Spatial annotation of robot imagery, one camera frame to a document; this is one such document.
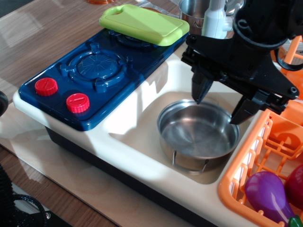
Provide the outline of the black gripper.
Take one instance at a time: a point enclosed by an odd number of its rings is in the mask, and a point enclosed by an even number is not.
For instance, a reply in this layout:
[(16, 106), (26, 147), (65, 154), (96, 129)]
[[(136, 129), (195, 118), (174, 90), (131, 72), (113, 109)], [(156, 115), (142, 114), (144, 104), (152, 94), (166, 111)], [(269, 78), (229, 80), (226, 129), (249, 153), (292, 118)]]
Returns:
[(182, 61), (193, 71), (191, 95), (200, 104), (218, 81), (242, 94), (230, 123), (239, 125), (259, 110), (284, 111), (298, 88), (273, 64), (271, 53), (303, 33), (300, 0), (248, 0), (235, 12), (231, 38), (187, 37)]

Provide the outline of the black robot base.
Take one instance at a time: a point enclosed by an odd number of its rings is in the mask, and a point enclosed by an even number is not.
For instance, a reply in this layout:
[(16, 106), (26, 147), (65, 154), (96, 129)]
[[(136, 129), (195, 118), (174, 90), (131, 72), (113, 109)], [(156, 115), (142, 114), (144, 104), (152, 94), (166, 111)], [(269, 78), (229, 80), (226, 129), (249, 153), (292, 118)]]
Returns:
[(13, 191), (12, 181), (0, 168), (0, 225), (2, 227), (69, 227), (32, 196)]

